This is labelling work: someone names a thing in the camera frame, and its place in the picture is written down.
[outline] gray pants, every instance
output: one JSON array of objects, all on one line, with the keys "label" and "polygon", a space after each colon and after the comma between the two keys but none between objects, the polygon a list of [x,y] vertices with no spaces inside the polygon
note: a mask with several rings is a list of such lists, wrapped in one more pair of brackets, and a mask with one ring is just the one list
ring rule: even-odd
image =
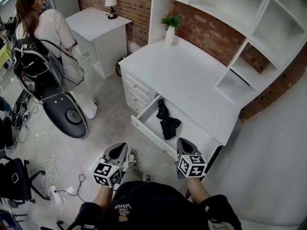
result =
[{"label": "gray pants", "polygon": [[140,171],[140,169],[137,168],[134,163],[131,163],[120,184],[123,185],[125,182],[142,182],[142,181],[143,181],[143,172]]}]

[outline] open backpack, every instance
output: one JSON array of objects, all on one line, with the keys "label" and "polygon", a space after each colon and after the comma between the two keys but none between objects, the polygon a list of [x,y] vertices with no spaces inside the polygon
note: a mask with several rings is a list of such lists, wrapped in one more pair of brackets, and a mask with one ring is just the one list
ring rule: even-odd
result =
[{"label": "open backpack", "polygon": [[88,132],[86,118],[73,96],[63,90],[61,58],[56,58],[42,41],[73,58],[50,41],[27,37],[14,43],[13,72],[22,88],[40,101],[47,116],[60,131],[72,138],[83,138]]}]

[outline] sneaker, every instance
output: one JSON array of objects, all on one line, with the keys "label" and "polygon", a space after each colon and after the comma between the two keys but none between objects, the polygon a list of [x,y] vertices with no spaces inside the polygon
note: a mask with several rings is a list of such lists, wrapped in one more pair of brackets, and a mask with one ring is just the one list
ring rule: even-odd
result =
[{"label": "sneaker", "polygon": [[143,181],[145,181],[145,182],[154,182],[150,175],[145,176]]},{"label": "sneaker", "polygon": [[131,163],[134,163],[136,165],[136,159],[138,157],[138,154],[136,153],[136,150],[131,149],[128,153],[128,165]]},{"label": "sneaker", "polygon": [[12,145],[12,146],[10,146],[10,147],[6,147],[6,150],[15,150],[16,149],[16,147],[17,147],[17,141],[14,141],[14,144]]}]

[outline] ponytail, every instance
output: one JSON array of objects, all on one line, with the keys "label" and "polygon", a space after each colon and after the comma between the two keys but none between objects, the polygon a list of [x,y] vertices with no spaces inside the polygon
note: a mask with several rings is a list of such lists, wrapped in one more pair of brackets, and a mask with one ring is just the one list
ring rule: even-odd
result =
[{"label": "ponytail", "polygon": [[23,37],[34,37],[34,32],[39,23],[39,13],[32,8],[35,0],[17,0],[16,10],[18,24],[24,29]]}]

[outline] table lamp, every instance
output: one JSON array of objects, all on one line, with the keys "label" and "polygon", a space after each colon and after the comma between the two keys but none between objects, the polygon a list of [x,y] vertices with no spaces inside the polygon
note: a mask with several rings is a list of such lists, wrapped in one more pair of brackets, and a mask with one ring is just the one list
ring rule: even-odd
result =
[{"label": "table lamp", "polygon": [[113,6],[117,4],[117,0],[106,0],[105,6],[111,7],[110,15],[107,17],[110,20],[117,18],[116,11],[114,10]]}]

